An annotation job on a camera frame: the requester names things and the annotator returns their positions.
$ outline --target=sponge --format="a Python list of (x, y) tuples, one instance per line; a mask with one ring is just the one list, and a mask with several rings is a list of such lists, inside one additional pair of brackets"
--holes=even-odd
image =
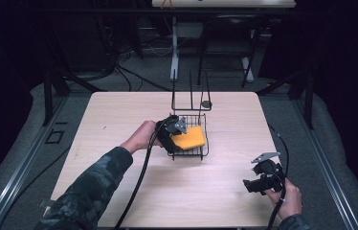
[(186, 134), (174, 135), (171, 138), (173, 143), (182, 150), (202, 147), (206, 143), (201, 126), (189, 127)]

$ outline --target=cable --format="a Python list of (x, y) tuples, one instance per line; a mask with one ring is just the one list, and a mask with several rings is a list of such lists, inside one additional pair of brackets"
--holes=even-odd
[(268, 226), (266, 228), (266, 230), (271, 230), (272, 225), (274, 224), (274, 221), (275, 221), (275, 217), (277, 216), (277, 213), (280, 210), (280, 207), (284, 202), (284, 197), (286, 196), (286, 186), (285, 186), (285, 178), (286, 177), (280, 178), (278, 175), (276, 175), (273, 172), (268, 172), (268, 171), (266, 171), (266, 172), (276, 176), (281, 181), (281, 186), (282, 186), (280, 200), (278, 200), (277, 205), (275, 206), (274, 210), (272, 211), (271, 217), (269, 218)]
[(284, 175), (285, 177), (287, 177), (287, 173), (289, 172), (289, 148), (286, 146), (286, 143), (284, 142), (280, 134), (269, 123), (268, 123), (268, 127), (270, 127), (277, 134), (278, 138), (282, 142), (284, 149), (286, 151), (286, 167), (285, 167)]
[(123, 76), (123, 78), (125, 78), (125, 81), (127, 81), (128, 92), (131, 92), (131, 82), (129, 81), (129, 79), (125, 76), (125, 74), (119, 68), (117, 68), (117, 71), (119, 71), (119, 73)]
[(274, 224), (275, 217), (277, 216), (277, 213), (280, 210), (280, 207), (284, 202), (284, 197), (286, 196), (285, 178), (287, 177), (287, 173), (289, 171), (289, 148), (286, 146), (286, 143), (284, 142), (284, 140), (280, 136), (280, 134), (269, 123), (268, 123), (268, 127), (270, 127), (277, 134), (278, 138), (282, 142), (284, 149), (286, 151), (286, 166), (285, 166), (285, 171), (284, 171), (284, 178), (280, 178), (278, 175), (276, 175), (273, 172), (267, 172), (267, 173), (270, 173), (270, 174), (276, 176), (281, 181), (281, 185), (282, 185), (280, 200), (278, 201), (277, 205), (275, 206), (274, 210), (272, 211), (271, 217), (269, 218), (267, 230), (270, 230), (272, 228), (272, 225)]
[(166, 19), (165, 17), (164, 17), (164, 21), (165, 21), (165, 24), (167, 25), (167, 28), (168, 28), (170, 34), (173, 35), (173, 32), (172, 32), (172, 30), (170, 29), (169, 23), (168, 23), (168, 21), (167, 21), (167, 19)]
[(17, 202), (17, 200), (27, 191), (28, 188), (30, 188), (31, 185), (34, 184), (34, 182), (39, 178), (39, 176), (41, 176), (43, 173), (45, 173), (49, 168), (51, 168), (54, 163), (56, 163), (60, 157), (62, 157), (69, 149), (71, 148), (71, 146), (69, 146), (61, 155), (59, 155), (51, 164), (49, 164), (47, 167), (45, 167), (38, 175), (36, 175), (34, 177), (34, 179), (27, 184), (27, 186), (15, 197), (15, 199), (12, 201), (9, 209), (7, 210), (6, 214), (3, 216), (2, 220), (0, 221), (0, 229), (3, 226), (4, 220), (6, 220), (7, 215), (9, 214), (11, 208), (14, 206), (14, 204)]
[(154, 55), (160, 56), (160, 57), (163, 57), (163, 56), (165, 56), (165, 55), (168, 55), (168, 54), (170, 53), (170, 51), (173, 49), (173, 46), (170, 46), (166, 52), (164, 52), (163, 54), (158, 54), (158, 53), (155, 51), (155, 48), (153, 48), (151, 45), (146, 44), (146, 46), (151, 49), (151, 51), (152, 51), (152, 53), (154, 53)]
[(146, 81), (146, 82), (152, 84), (153, 86), (155, 86), (155, 87), (157, 87), (157, 88), (163, 89), (163, 90), (165, 90), (165, 91), (167, 91), (167, 92), (171, 92), (171, 91), (172, 91), (171, 89), (166, 88), (166, 87), (164, 87), (163, 85), (160, 85), (160, 84), (158, 84), (158, 83), (155, 83), (155, 82), (153, 82), (153, 81), (151, 81), (151, 80), (147, 80), (147, 79), (145, 79), (144, 77), (141, 77), (139, 74), (137, 74), (137, 73), (135, 73), (135, 72), (132, 72), (132, 71), (130, 71), (130, 70), (125, 69), (124, 67), (122, 67), (122, 66), (119, 65), (119, 64), (116, 65), (116, 68), (122, 69), (122, 70), (124, 70), (125, 72), (127, 72), (127, 73), (129, 73), (129, 74), (131, 74), (131, 75), (133, 75), (133, 76), (135, 76), (135, 77), (137, 77), (137, 78), (139, 78), (139, 79), (141, 79), (141, 80), (143, 80), (143, 81)]
[(120, 226), (122, 225), (125, 216), (127, 215), (132, 203), (134, 202), (135, 196), (138, 193), (138, 190), (140, 189), (141, 183), (143, 182), (144, 179), (144, 175), (145, 175), (145, 171), (146, 171), (146, 167), (148, 166), (148, 160), (149, 160), (149, 156), (151, 154), (151, 150), (153, 147), (153, 144), (156, 140), (157, 134), (158, 132), (161, 130), (162, 126), (165, 124), (165, 122), (167, 121), (167, 119), (165, 119), (161, 125), (158, 127), (158, 129), (151, 135), (150, 139), (149, 139), (149, 144), (148, 144), (148, 148), (146, 149), (146, 156), (145, 156), (145, 161), (144, 161), (144, 165), (143, 165), (143, 169), (141, 170), (141, 174), (140, 174), (140, 178), (138, 179), (137, 185), (135, 186), (134, 191), (132, 192), (131, 198), (129, 199), (127, 206), (125, 207), (122, 216), (120, 217), (119, 221), (117, 222), (116, 226), (114, 227), (114, 229), (119, 229)]
[(84, 81), (95, 81), (95, 80), (100, 80), (100, 79), (104, 79), (107, 76), (111, 75), (114, 71), (114, 68), (106, 70), (101, 72), (100, 74), (96, 75), (96, 76), (91, 76), (91, 77), (82, 77), (79, 76), (80, 79), (84, 80)]
[(135, 91), (136, 91), (136, 92), (137, 92), (137, 91), (140, 91), (140, 89), (143, 87), (143, 84), (144, 84), (144, 80), (141, 80), (140, 86), (138, 86), (138, 88), (137, 88)]
[(140, 37), (142, 37), (144, 40), (142, 41), (141, 45), (156, 45), (156, 44), (160, 44), (160, 43), (164, 43), (167, 45), (171, 45), (172, 41), (170, 38), (165, 37), (165, 36), (161, 36), (161, 35), (156, 35), (155, 33), (153, 35), (146, 35), (145, 34), (140, 34)]

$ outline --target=table top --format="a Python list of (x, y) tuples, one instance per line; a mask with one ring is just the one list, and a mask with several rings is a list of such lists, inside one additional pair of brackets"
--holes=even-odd
[[(152, 0), (153, 7), (161, 7), (164, 0)], [(294, 8), (294, 0), (171, 0), (174, 8)]]
[[(165, 149), (154, 147), (143, 183), (122, 227), (267, 225), (273, 210), (268, 197), (248, 193), (242, 182), (258, 179), (252, 171), (254, 158), (276, 151), (257, 94), (211, 92), (211, 98), (213, 108), (204, 112), (209, 154), (203, 160), (185, 156), (172, 160)], [(176, 92), (175, 99), (177, 106), (189, 105), (190, 93)], [(52, 199), (61, 196), (85, 169), (125, 141), (144, 120), (160, 121), (169, 116), (170, 103), (169, 92), (93, 94)], [(134, 163), (125, 173), (99, 227), (115, 226), (131, 197), (145, 150), (137, 151), (133, 157)]]

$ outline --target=camouflage jacket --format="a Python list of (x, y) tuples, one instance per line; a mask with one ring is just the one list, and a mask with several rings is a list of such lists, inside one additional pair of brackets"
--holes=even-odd
[[(115, 147), (83, 172), (51, 207), (35, 230), (97, 229), (98, 221), (133, 162), (124, 148)], [(286, 218), (280, 230), (310, 229), (302, 215)]]

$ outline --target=person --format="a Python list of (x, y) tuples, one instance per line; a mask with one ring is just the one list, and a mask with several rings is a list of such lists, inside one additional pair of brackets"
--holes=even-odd
[[(98, 221), (112, 195), (119, 187), (124, 173), (133, 163), (132, 154), (148, 148), (156, 123), (143, 122), (137, 130), (118, 147), (102, 156), (85, 170), (66, 192), (56, 200), (35, 226), (42, 229), (97, 229)], [(162, 146), (155, 139), (154, 146)], [(286, 180), (286, 197), (279, 210), (283, 219), (281, 230), (308, 229), (302, 217), (302, 195), (297, 187)], [(265, 191), (275, 205), (280, 193)]]

